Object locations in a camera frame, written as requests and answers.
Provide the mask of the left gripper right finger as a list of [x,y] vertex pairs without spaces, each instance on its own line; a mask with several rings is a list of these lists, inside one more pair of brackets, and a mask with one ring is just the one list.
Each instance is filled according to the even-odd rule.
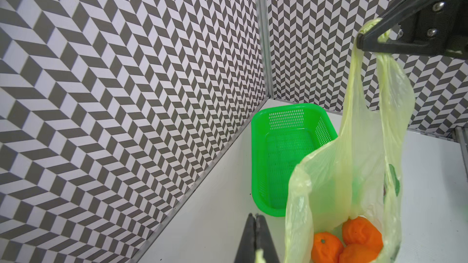
[[267,221],[255,216],[255,263],[280,263]]

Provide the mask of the green plastic basket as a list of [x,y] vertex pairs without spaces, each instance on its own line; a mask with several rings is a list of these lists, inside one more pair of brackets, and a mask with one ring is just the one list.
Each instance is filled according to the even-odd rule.
[[338,135],[327,112],[310,103],[261,110],[251,134],[253,200],[265,214],[283,217],[296,165]]

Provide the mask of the yellow green plastic bag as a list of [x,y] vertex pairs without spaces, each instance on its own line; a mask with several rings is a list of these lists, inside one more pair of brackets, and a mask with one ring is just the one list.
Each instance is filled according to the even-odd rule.
[[313,235],[358,216],[382,234],[379,263],[396,260],[402,242],[402,150],[413,114],[413,87],[392,55],[377,53],[379,109],[366,105],[364,53],[353,47],[338,137],[307,155],[288,185],[285,261],[307,263]]

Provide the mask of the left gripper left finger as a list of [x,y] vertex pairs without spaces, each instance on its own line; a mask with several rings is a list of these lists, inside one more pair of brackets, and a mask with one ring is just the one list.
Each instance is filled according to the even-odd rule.
[[256,252],[256,219],[252,213],[247,217],[234,263],[254,263]]

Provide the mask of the aluminium corner post right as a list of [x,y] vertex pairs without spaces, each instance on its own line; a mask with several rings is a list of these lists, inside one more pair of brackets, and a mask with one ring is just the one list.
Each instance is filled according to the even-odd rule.
[[266,95],[274,98],[267,0],[256,0]]

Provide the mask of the orange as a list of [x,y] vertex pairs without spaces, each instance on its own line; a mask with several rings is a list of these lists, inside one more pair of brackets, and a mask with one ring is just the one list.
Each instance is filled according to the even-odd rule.
[[346,245],[363,245],[377,252],[383,248],[381,232],[361,216],[349,219],[342,225],[342,238]]
[[379,252],[365,245],[348,245],[339,256],[339,263],[370,263],[379,255]]
[[314,263],[339,263],[343,251],[344,245],[338,237],[328,232],[316,233],[311,260]]

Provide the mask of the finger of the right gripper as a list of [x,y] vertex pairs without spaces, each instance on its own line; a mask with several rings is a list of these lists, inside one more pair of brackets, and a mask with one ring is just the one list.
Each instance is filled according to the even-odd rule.
[[362,51],[468,57],[468,0],[395,0],[381,20],[357,36]]

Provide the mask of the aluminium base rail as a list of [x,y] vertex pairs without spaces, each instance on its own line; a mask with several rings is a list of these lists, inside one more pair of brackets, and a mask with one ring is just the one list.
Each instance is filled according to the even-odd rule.
[[468,173],[468,128],[457,126],[454,130],[453,136],[461,146],[464,167],[466,173]]

